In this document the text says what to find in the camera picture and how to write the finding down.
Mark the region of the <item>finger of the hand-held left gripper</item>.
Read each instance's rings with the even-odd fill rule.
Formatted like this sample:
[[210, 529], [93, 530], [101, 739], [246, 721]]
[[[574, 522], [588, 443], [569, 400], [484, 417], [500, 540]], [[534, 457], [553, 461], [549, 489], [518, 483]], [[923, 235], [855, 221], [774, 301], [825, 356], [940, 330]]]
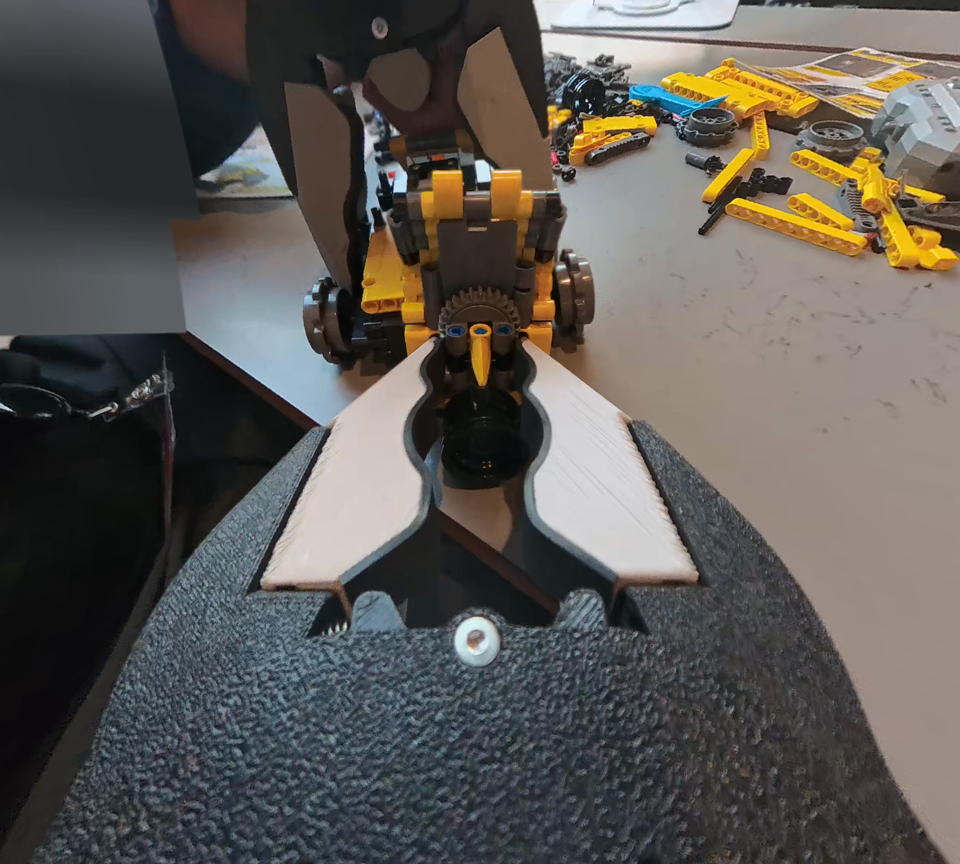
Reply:
[[501, 29], [467, 49], [457, 95], [468, 128], [492, 168], [551, 168], [547, 132], [540, 129]]
[[364, 126], [354, 93], [284, 85], [296, 198], [330, 277], [359, 294], [369, 240]]

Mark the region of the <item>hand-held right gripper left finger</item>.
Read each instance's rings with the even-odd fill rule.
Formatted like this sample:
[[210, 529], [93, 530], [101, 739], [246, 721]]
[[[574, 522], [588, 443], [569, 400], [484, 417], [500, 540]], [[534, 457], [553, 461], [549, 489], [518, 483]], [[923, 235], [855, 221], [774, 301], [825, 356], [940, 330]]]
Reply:
[[432, 392], [430, 338], [331, 422], [261, 576], [263, 591], [345, 591], [426, 522], [413, 421]]

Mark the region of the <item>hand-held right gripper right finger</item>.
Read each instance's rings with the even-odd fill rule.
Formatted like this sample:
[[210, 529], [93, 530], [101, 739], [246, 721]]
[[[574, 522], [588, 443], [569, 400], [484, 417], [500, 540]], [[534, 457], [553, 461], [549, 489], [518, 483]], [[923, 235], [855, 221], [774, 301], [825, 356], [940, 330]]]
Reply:
[[698, 584], [630, 417], [534, 343], [522, 351], [543, 434], [524, 480], [532, 528], [605, 586]]

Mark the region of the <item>white instruction booklet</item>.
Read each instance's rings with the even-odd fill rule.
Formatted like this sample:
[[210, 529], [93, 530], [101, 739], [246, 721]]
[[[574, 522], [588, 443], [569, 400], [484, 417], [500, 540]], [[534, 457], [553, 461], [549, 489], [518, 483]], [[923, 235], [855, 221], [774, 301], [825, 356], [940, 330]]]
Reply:
[[213, 200], [293, 197], [262, 126], [225, 162], [197, 178], [196, 192]]

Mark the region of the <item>yellow black brick vehicle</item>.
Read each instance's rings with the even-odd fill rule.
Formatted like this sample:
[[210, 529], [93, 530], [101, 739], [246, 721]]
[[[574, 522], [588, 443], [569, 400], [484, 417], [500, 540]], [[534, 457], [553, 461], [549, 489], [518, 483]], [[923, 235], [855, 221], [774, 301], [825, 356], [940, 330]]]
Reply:
[[[370, 357], [390, 366], [410, 353], [404, 342], [402, 304], [416, 299], [413, 279], [393, 255], [391, 235], [383, 210], [392, 207], [393, 194], [418, 189], [436, 169], [461, 170], [468, 187], [485, 188], [490, 180], [478, 180], [476, 154], [468, 135], [459, 130], [422, 138], [393, 137], [377, 146], [378, 160], [397, 163], [403, 172], [380, 169], [374, 203], [366, 200], [368, 240], [359, 294], [340, 287], [332, 277], [321, 279], [304, 299], [304, 326], [314, 350], [335, 364], [351, 366]], [[550, 298], [555, 306], [552, 341], [534, 337], [534, 344], [549, 352], [556, 335], [580, 341], [594, 320], [596, 294], [594, 275], [587, 258], [558, 243]]]

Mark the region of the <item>person's left forearm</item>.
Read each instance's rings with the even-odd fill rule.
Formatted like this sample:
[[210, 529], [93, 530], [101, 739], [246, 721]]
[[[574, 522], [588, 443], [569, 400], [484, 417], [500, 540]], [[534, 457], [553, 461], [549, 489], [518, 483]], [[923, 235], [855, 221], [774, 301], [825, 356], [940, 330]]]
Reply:
[[250, 85], [246, 0], [148, 0], [191, 175], [219, 167], [260, 122]]

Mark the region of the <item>grey desk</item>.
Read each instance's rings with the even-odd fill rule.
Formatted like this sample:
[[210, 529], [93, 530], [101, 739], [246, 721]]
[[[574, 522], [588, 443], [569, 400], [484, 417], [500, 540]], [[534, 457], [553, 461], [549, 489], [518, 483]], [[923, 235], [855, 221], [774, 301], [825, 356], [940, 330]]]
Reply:
[[706, 235], [669, 129], [563, 187], [596, 316], [554, 356], [760, 531], [831, 633], [928, 835], [958, 862], [958, 269], [749, 222]]

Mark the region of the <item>person's left hand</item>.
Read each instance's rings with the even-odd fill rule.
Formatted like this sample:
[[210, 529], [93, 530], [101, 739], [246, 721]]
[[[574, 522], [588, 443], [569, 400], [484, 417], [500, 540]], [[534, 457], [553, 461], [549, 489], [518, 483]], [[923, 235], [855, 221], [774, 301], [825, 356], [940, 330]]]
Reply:
[[367, 69], [363, 96], [405, 137], [462, 128], [458, 86], [462, 54], [424, 58], [416, 49], [378, 56]]

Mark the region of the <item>loose grey wheel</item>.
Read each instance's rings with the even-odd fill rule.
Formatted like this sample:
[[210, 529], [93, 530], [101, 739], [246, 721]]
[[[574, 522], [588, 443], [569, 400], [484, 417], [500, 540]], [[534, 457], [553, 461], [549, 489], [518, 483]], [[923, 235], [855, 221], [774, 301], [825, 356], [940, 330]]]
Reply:
[[738, 130], [736, 114], [723, 107], [701, 107], [682, 123], [680, 137], [697, 148], [718, 149], [731, 143]]
[[868, 146], [862, 126], [847, 121], [825, 120], [806, 126], [797, 137], [796, 149], [809, 150], [833, 162], [848, 164]]

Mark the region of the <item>yellow and blue beam stack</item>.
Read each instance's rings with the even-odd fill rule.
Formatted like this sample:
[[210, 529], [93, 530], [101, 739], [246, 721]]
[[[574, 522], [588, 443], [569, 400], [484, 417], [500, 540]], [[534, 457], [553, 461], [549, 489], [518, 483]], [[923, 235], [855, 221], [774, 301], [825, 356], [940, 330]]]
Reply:
[[678, 72], [658, 84], [632, 85], [629, 98], [657, 103], [673, 114], [720, 108], [738, 122], [760, 113], [797, 119], [813, 113], [821, 104], [809, 93], [741, 68], [733, 58], [723, 60], [705, 75]]

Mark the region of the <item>scattered long yellow beams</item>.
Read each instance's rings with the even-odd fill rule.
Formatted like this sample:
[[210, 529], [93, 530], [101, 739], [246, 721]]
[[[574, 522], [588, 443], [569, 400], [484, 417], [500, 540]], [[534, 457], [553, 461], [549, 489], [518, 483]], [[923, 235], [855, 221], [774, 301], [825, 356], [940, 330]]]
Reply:
[[884, 174], [876, 149], [861, 150], [842, 164], [811, 149], [795, 150], [798, 170], [836, 189], [834, 205], [809, 193], [791, 193], [789, 177], [767, 174], [760, 165], [771, 150], [766, 116], [750, 117], [750, 146], [729, 162], [690, 152], [685, 161], [710, 174], [703, 191], [706, 219], [697, 230], [706, 236], [723, 217], [858, 257], [871, 249], [898, 270], [951, 271], [958, 252], [944, 244], [944, 196], [922, 191]]

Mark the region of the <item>clear sticker sheet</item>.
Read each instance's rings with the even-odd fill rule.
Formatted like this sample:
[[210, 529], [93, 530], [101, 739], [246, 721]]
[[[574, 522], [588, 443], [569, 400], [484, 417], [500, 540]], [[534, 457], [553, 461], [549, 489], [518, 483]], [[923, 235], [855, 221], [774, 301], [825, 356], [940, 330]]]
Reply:
[[860, 48], [806, 64], [753, 70], [849, 114], [868, 117], [876, 115], [890, 93], [911, 83], [957, 78], [959, 63]]

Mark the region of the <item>grey battery box brick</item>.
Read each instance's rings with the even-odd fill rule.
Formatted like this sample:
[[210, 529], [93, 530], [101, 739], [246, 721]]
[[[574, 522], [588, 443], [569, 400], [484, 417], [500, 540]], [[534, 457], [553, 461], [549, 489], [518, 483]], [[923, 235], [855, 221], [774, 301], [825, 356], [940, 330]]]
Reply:
[[921, 79], [892, 91], [870, 125], [888, 178], [959, 199], [959, 78]]

